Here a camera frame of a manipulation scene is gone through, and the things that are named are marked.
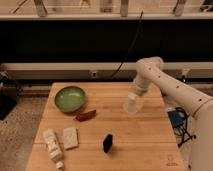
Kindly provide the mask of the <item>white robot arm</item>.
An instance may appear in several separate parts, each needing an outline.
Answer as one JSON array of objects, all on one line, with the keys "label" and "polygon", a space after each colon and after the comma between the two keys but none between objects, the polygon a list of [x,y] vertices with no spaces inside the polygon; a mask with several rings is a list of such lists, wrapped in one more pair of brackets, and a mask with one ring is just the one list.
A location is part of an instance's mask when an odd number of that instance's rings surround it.
[{"label": "white robot arm", "polygon": [[136,98],[146,93],[149,84],[154,83],[196,119],[190,171],[213,171],[213,97],[167,75],[161,70],[162,65],[160,57],[136,62],[136,77],[128,93],[125,110],[136,113]]}]

